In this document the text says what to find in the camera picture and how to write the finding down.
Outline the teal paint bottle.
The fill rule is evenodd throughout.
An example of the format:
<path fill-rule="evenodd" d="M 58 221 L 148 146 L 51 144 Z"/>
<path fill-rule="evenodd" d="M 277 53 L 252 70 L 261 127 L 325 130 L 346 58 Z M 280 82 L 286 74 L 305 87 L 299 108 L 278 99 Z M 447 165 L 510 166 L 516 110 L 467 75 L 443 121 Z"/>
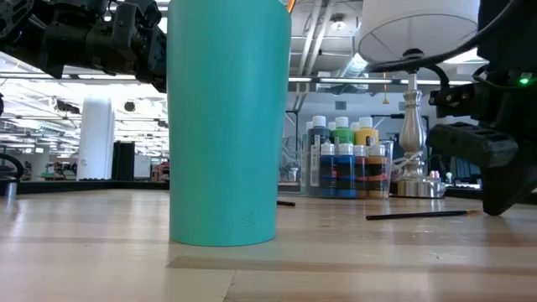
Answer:
<path fill-rule="evenodd" d="M 300 193 L 307 194 L 307 147 L 308 134 L 304 132 L 301 136 L 301 167 L 300 167 Z"/>

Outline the small blue paint bottle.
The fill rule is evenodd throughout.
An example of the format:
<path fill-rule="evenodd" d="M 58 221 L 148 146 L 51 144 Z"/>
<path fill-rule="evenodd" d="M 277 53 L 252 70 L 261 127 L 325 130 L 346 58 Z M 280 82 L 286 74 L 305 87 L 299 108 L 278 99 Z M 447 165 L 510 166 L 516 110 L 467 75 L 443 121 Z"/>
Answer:
<path fill-rule="evenodd" d="M 320 188 L 321 195 L 326 198 L 337 196 L 336 152 L 335 145 L 325 141 L 321 145 L 320 156 Z"/>
<path fill-rule="evenodd" d="M 354 171 L 354 148 L 351 143 L 338 146 L 337 156 L 337 190 L 341 198 L 353 199 L 357 196 L 356 177 Z"/>

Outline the black frame stand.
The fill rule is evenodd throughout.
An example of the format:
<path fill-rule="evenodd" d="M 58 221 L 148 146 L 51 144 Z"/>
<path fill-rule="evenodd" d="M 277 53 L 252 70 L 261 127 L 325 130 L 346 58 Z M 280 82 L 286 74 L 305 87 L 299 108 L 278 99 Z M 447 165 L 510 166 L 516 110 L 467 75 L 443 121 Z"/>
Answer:
<path fill-rule="evenodd" d="M 285 111 L 284 136 L 299 137 L 299 113 L 296 110 Z"/>

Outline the black cabinet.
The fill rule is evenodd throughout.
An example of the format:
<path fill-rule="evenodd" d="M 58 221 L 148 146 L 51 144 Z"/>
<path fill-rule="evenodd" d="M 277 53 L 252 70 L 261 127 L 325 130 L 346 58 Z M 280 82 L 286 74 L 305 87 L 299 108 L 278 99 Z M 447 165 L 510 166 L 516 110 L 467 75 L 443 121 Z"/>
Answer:
<path fill-rule="evenodd" d="M 112 180 L 133 181 L 135 143 L 115 142 L 112 157 Z"/>

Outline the table lamp white shade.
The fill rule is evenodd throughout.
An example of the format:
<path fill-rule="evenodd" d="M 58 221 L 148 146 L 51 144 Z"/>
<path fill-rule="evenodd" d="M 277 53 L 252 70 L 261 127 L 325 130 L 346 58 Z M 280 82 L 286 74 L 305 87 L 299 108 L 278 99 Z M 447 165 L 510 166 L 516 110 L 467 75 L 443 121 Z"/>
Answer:
<path fill-rule="evenodd" d="M 364 0 L 357 52 L 372 69 L 374 63 L 422 59 L 454 49 L 477 32 L 479 0 Z M 445 186 L 425 174 L 421 152 L 426 131 L 420 115 L 422 92 L 417 67 L 404 92 L 404 120 L 399 145 L 404 162 L 392 178 L 391 195 L 435 199 Z"/>

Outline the clear plastic bin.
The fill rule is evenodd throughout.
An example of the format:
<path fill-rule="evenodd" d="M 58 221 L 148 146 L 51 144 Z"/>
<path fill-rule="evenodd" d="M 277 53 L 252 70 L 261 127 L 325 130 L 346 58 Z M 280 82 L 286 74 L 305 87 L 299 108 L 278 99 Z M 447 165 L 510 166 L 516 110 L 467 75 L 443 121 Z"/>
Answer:
<path fill-rule="evenodd" d="M 388 180 L 389 180 L 389 195 L 390 195 L 390 189 L 391 189 L 391 180 L 392 180 L 392 172 L 393 172 L 393 144 L 389 141 L 381 141 L 379 142 L 380 144 L 383 144 L 386 148 L 386 155 L 388 156 Z M 335 145 L 335 152 L 336 152 L 336 171 L 337 171 L 337 156 L 338 156 L 338 146 L 340 145 Z M 372 147 L 366 147 L 366 152 L 367 152 L 367 157 L 368 157 L 368 154 L 370 152 L 370 149 Z M 311 196 L 311 197 L 320 197 L 320 198 L 326 198 L 326 197 L 323 197 L 322 195 L 320 196 Z M 336 197 L 332 197 L 332 198 L 339 198 L 339 199 L 348 199 L 348 198 L 341 198 L 338 196 L 338 191 L 337 191 L 337 196 Z"/>

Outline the green plastic cup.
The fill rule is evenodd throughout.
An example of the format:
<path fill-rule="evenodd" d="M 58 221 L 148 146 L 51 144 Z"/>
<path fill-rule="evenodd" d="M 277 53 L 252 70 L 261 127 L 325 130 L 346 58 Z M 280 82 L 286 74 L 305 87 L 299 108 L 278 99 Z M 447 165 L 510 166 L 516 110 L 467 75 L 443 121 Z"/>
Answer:
<path fill-rule="evenodd" d="M 290 40 L 280 0 L 170 0 L 173 241 L 229 247 L 274 238 Z"/>

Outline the small brown paint bottle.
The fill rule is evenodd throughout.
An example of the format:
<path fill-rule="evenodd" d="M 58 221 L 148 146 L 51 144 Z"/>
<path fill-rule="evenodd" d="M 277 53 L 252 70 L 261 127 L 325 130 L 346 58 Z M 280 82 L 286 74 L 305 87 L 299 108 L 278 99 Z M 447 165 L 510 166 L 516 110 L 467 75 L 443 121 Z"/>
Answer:
<path fill-rule="evenodd" d="M 357 198 L 368 197 L 367 152 L 363 145 L 354 146 L 354 170 Z"/>

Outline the white pillar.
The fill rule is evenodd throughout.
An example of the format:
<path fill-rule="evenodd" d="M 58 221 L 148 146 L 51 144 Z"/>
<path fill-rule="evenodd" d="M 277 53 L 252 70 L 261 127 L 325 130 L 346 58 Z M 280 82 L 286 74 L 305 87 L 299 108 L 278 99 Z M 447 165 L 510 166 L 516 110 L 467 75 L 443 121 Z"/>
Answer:
<path fill-rule="evenodd" d="M 87 96 L 81 114 L 76 172 L 78 180 L 111 179 L 114 129 L 112 100 L 108 97 Z"/>

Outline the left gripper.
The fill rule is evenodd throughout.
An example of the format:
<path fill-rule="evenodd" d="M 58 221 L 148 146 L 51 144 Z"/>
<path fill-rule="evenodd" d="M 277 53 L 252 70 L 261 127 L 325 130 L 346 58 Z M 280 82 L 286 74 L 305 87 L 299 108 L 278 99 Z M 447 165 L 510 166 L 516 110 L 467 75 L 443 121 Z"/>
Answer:
<path fill-rule="evenodd" d="M 133 75 L 167 92 L 167 37 L 155 0 L 49 0 L 41 70 L 59 78 L 67 65 Z"/>

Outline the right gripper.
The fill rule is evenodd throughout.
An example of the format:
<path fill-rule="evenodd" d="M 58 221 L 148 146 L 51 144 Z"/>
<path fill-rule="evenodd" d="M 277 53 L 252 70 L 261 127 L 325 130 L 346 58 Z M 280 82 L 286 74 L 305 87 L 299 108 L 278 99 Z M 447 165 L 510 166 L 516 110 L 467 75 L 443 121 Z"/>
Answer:
<path fill-rule="evenodd" d="M 477 121 L 439 124 L 427 143 L 482 170 L 482 207 L 499 216 L 537 188 L 537 73 L 475 72 L 473 83 L 430 94 L 438 117 Z"/>

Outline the long ceiling light bar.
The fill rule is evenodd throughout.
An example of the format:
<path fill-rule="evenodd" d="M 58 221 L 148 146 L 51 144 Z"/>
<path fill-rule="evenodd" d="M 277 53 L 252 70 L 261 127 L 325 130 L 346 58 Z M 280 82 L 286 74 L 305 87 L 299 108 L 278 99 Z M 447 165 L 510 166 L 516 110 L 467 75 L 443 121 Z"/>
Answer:
<path fill-rule="evenodd" d="M 56 78 L 44 73 L 18 73 L 0 72 L 0 79 L 8 80 L 39 80 L 48 81 Z M 100 74 L 67 74 L 60 77 L 60 81 L 135 81 L 133 75 L 100 75 Z M 389 78 L 326 78 L 326 77 L 290 77 L 289 83 L 321 83 L 321 84 L 351 84 L 351 85 L 406 85 L 409 83 L 405 79 Z"/>

